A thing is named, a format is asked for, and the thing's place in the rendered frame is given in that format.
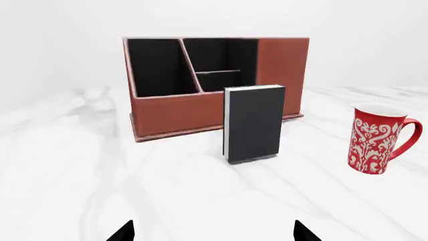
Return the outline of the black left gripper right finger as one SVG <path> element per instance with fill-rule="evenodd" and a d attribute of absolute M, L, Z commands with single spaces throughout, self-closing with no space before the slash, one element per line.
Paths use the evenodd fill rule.
<path fill-rule="evenodd" d="M 299 220 L 294 223 L 294 241 L 321 241 L 309 228 Z"/>

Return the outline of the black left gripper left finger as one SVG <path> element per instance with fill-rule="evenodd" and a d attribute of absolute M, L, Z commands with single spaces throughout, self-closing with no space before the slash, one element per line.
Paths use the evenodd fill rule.
<path fill-rule="evenodd" d="M 133 220 L 129 220 L 106 241 L 134 241 Z"/>

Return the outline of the black hardcover book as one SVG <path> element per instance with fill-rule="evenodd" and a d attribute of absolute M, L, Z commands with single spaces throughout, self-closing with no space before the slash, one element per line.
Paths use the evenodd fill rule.
<path fill-rule="evenodd" d="M 224 89 L 223 156 L 230 164 L 278 154 L 286 87 Z"/>

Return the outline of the brown leather desk caddy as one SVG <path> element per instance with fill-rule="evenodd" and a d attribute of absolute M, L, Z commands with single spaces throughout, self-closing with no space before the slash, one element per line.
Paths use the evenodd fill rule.
<path fill-rule="evenodd" d="M 283 118 L 300 118 L 308 37 L 125 37 L 136 142 L 219 130 L 223 90 L 285 86 Z"/>

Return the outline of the red white patterned mug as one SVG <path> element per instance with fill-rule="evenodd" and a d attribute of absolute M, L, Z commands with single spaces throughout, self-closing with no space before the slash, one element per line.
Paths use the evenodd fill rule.
<path fill-rule="evenodd" d="M 354 108 L 348 165 L 365 174 L 383 174 L 389 161 L 411 148 L 423 132 L 421 122 L 407 118 L 407 113 L 393 106 L 360 104 Z M 401 130 L 415 125 L 412 136 L 400 147 L 396 143 Z"/>

